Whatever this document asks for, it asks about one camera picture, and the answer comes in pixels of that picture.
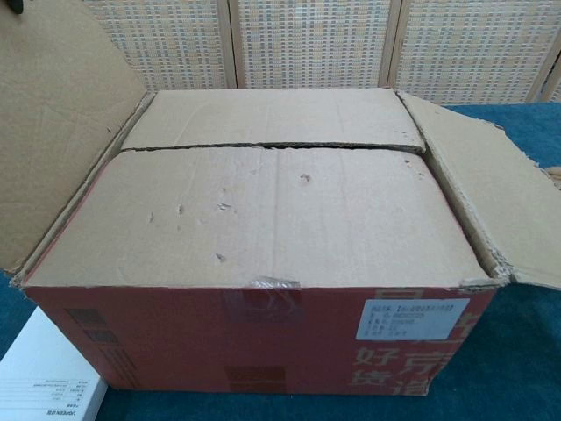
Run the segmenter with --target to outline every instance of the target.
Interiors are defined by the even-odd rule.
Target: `open cardboard box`
[[[387,89],[147,95],[79,1],[0,8],[0,266],[116,388],[424,395],[561,195]]]

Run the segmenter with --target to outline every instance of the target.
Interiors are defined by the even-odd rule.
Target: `blue table surface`
[[[561,165],[561,104],[450,108],[504,127],[516,145],[541,167]],[[7,283],[0,274],[0,355],[5,354],[34,308]],[[560,314],[561,291],[524,285],[500,289],[458,354],[433,381],[426,397],[109,389],[97,420],[559,420]]]

